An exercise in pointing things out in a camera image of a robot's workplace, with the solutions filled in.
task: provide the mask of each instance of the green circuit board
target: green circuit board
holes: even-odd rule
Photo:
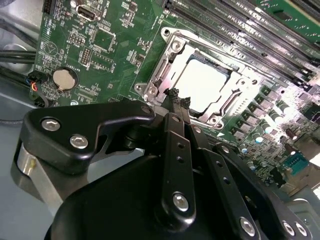
[[[212,32],[208,31],[208,28],[190,22],[185,17],[174,17],[168,14],[161,6],[161,3],[164,2],[162,0],[85,0],[85,4],[99,16],[93,21],[79,16],[70,1],[57,0],[53,2],[55,2],[54,9],[45,12],[42,17],[34,69],[52,76],[57,68],[64,66],[74,70],[78,77],[76,87],[71,90],[58,90],[52,79],[41,85],[41,90],[48,99],[54,102],[55,106],[123,100],[144,102],[143,97],[135,91],[134,87],[137,83],[146,84],[158,64],[167,45],[161,36],[161,29],[164,27],[189,30],[212,43],[223,41],[219,38],[219,34],[228,37],[225,41],[226,44],[217,46],[224,51],[232,50],[236,46],[237,49],[249,52],[247,57],[242,54],[238,57],[250,62],[257,69],[263,68],[270,75],[277,76],[274,68],[283,70],[287,74],[293,73],[291,69],[299,69],[286,68],[285,64],[272,61],[273,58],[267,61],[269,61],[268,66],[274,66],[274,68],[268,68],[261,63],[261,61],[265,61],[261,51],[268,48],[260,48],[262,46],[260,43],[269,46],[269,48],[274,46],[277,49],[269,50],[268,54],[277,54],[277,52],[284,50],[282,43],[285,43],[285,46],[292,45],[292,42],[286,39],[290,33],[287,33],[285,28],[277,28],[283,42],[277,41],[272,34],[264,34],[266,31],[259,27],[262,23],[259,22],[260,18],[257,15],[255,17],[257,17],[256,22],[259,25],[255,26],[254,31],[248,24],[244,24],[241,16],[236,13],[238,10],[246,15],[252,14],[252,11],[241,4],[236,5],[234,0],[225,0],[225,3],[213,0],[209,2],[194,0],[192,2],[193,4],[197,3],[197,7],[185,10],[185,13],[208,24]],[[186,5],[188,2],[188,0],[181,0],[181,3]],[[208,14],[198,6],[207,6],[212,9],[212,13]],[[231,7],[233,10],[228,13],[228,9]],[[213,17],[213,14],[218,13],[222,18],[227,16],[227,13],[232,13],[233,17],[226,17],[227,22],[221,25],[221,22]],[[247,33],[249,36],[247,39],[254,40],[252,44],[243,44],[246,39],[235,37],[235,34],[238,34],[238,31],[234,29],[236,26]],[[266,27],[274,28],[270,21]],[[308,67],[310,64],[304,63],[304,58],[301,60],[300,52],[305,52],[310,58],[320,56],[319,51],[304,41],[299,44],[295,42],[294,45],[293,50],[288,48],[288,55],[284,61]],[[220,56],[212,52],[208,53],[216,59],[224,61]],[[288,158],[286,150],[279,141],[280,137],[285,134],[286,128],[293,129],[299,135],[310,134],[318,128],[318,125],[307,119],[303,112],[309,109],[312,103],[319,104],[317,101],[320,99],[314,98],[310,94],[304,95],[302,99],[301,96],[304,94],[302,88],[287,80],[282,80],[282,76],[278,78],[278,81],[262,79],[255,91],[242,94],[236,104],[223,117],[225,122],[223,129],[204,128],[208,137],[219,142],[233,147],[245,144],[248,148],[248,154],[243,157],[250,157],[257,166],[255,170],[257,175],[263,180],[270,176],[271,169],[282,166]],[[252,126],[245,138],[239,139],[234,135],[233,129],[239,127],[239,121],[243,121],[245,113],[250,111],[248,106],[251,103],[258,104],[257,96],[261,96],[266,88],[279,96],[278,99],[268,99],[272,106],[265,109],[267,116],[278,109],[279,100],[288,103],[296,111],[287,118],[282,115],[285,118],[284,124],[274,126],[275,132],[273,134],[264,133],[260,123],[265,120],[265,116],[257,116],[257,124]],[[263,143],[257,144],[252,138],[252,133],[260,133],[264,138]]]
[[[320,43],[320,22],[290,0],[257,0],[257,6],[311,43]]]

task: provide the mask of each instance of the black plastic bracket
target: black plastic bracket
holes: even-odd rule
[[[59,128],[46,130],[42,122],[48,119],[57,121]],[[97,153],[99,136],[113,136],[128,125],[149,125],[154,119],[154,111],[139,101],[37,109],[24,117],[20,140],[35,157],[63,173],[79,174],[88,169]],[[72,146],[74,135],[84,136],[87,146]]]
[[[185,138],[184,121],[167,113],[164,123],[164,161],[160,207],[155,215],[171,232],[186,230],[196,218],[191,146]]]
[[[214,150],[225,159],[236,185],[244,198],[250,199],[257,211],[260,227],[269,239],[311,240],[312,234],[303,222],[246,166],[232,150],[224,151],[226,145],[217,144]]]

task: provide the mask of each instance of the black mounting arm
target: black mounting arm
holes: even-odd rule
[[[168,95],[164,117],[138,101],[26,115],[12,168],[56,213],[47,238],[311,240],[230,146],[209,145],[186,100]],[[87,182],[92,161],[134,148],[144,156]]]

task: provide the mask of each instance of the capacitor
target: capacitor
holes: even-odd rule
[[[253,161],[248,161],[246,163],[246,165],[248,166],[248,168],[250,168],[252,171],[256,170],[256,166],[254,165]]]
[[[255,132],[254,134],[252,134],[252,138],[257,144],[260,144],[264,141],[263,137],[258,132]]]
[[[269,134],[269,133],[271,133],[274,129],[268,124],[268,123],[263,123],[262,125],[261,125],[261,127],[263,128],[263,130],[264,130],[264,132],[266,133],[266,134]]]
[[[52,80],[60,91],[74,88],[79,81],[77,73],[66,66],[58,67],[53,72]]]
[[[284,145],[284,148],[285,148],[285,150],[287,151],[288,154],[290,154],[290,155],[295,155],[296,154],[296,150],[289,143],[286,143]]]
[[[244,143],[241,143],[241,144],[239,145],[239,149],[240,149],[240,152],[243,153],[243,154],[248,153],[248,148],[247,148],[247,146],[246,146]]]
[[[261,162],[261,167],[266,168],[268,166],[268,163],[266,161]]]
[[[286,103],[282,103],[279,105],[279,109],[285,114],[285,115],[291,115],[293,113],[293,109],[288,106]]]
[[[284,121],[284,118],[282,116],[280,116],[278,113],[273,113],[270,115],[270,117],[272,118],[272,120],[276,123],[276,124],[282,124]]]
[[[294,131],[292,131],[290,128],[288,128],[287,130],[285,130],[285,133],[287,134],[287,136],[289,138],[291,138],[292,140],[297,140],[298,136],[294,133]]]

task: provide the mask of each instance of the ram slot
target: ram slot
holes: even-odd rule
[[[276,49],[277,52],[282,53],[287,60],[291,61],[297,66],[305,67],[310,70],[315,68],[309,64],[309,60],[311,60],[311,58],[308,57],[308,55],[304,55],[304,53],[300,52],[299,49],[293,48],[281,38],[263,29],[256,23],[250,21],[251,23],[248,24],[248,19],[245,15],[231,9],[225,3],[216,0],[209,0],[206,3],[204,3],[203,0],[189,1],[197,2],[198,4],[207,8],[213,14],[219,16],[220,18],[226,19],[226,21],[231,24],[237,24],[241,31],[246,32],[271,50]]]
[[[252,38],[259,41],[259,44],[264,44],[265,47],[267,47],[273,55],[276,55],[279,59],[282,59],[282,61],[284,60],[284,58],[282,57],[282,55],[279,55],[278,53],[282,53],[285,59],[290,62],[287,62],[287,64],[294,64],[291,65],[292,67],[298,69],[302,68],[310,75],[313,73],[312,70],[314,70],[315,67],[309,64],[308,59],[302,56],[301,54],[299,54],[298,56],[297,51],[294,50],[291,46],[287,45],[287,47],[289,48],[288,50],[285,48],[285,46],[281,46],[280,44],[278,44],[279,42],[284,43],[283,41],[281,41],[280,38],[275,40],[275,38],[271,34],[261,31],[259,32],[259,30],[256,30],[252,25],[248,25],[246,23],[246,16],[238,14],[237,12],[231,10],[229,7],[225,6],[220,2],[212,0],[209,1],[210,2],[203,2],[203,0],[182,0],[181,2],[187,3],[187,5],[197,5],[198,7],[202,7],[202,11],[209,11],[211,14],[217,15],[221,19],[228,21],[230,24],[236,23],[238,25],[238,30],[249,34]]]
[[[293,47],[299,47],[301,52],[308,54],[308,56],[320,59],[320,52],[318,48],[309,43],[300,35],[296,34],[286,26],[273,19],[271,16],[256,8],[255,5],[244,0],[222,0],[230,7],[236,9],[240,13],[246,15],[250,20],[259,24],[261,27],[270,32],[274,32],[280,36],[284,41]]]
[[[302,1],[302,0],[291,0],[291,2],[297,5],[301,10],[305,11],[311,17],[320,21],[320,13],[319,13],[320,9],[318,9],[317,11],[313,9],[311,6],[309,6],[305,1]]]
[[[180,6],[171,7],[169,9],[171,13],[173,13],[175,16],[185,20],[187,23],[192,23],[193,25],[197,26],[207,34],[211,35],[210,40],[212,41],[214,38],[216,41],[222,41],[224,43],[231,43],[234,44],[233,41],[230,41],[223,35],[221,35],[220,32],[216,31],[212,27],[204,24],[203,22],[200,22],[197,20],[197,16],[193,15],[190,12],[185,12],[181,10]],[[255,55],[253,55],[251,52],[244,49],[241,45],[235,45],[234,48],[239,49],[242,54],[245,55],[245,61],[253,66],[255,66],[258,69],[262,69],[264,72],[274,76],[275,78],[281,79],[281,81],[278,81],[281,85],[285,86],[286,81],[293,81],[294,77],[292,77],[290,74],[278,69],[276,65],[270,62],[266,62],[264,59],[258,59]]]
[[[244,34],[240,35],[236,27],[213,15],[206,8],[194,4],[193,2],[190,2],[188,5],[189,7],[186,8],[183,7],[183,4],[173,4],[174,7],[180,8],[184,12],[194,14],[194,12],[197,11],[197,21],[206,24],[209,28],[215,27],[213,23],[218,23],[216,31],[219,31],[219,33],[222,35],[229,36],[229,40],[237,41],[239,44],[245,46],[252,54],[256,55],[259,61],[262,61],[264,63],[268,61],[272,65],[274,65],[275,68],[281,69],[287,74],[299,78],[303,81],[308,78],[308,75],[301,71],[299,66],[292,64],[279,54],[276,54],[275,52],[272,53],[272,51],[263,48],[261,44],[252,37],[245,36]]]

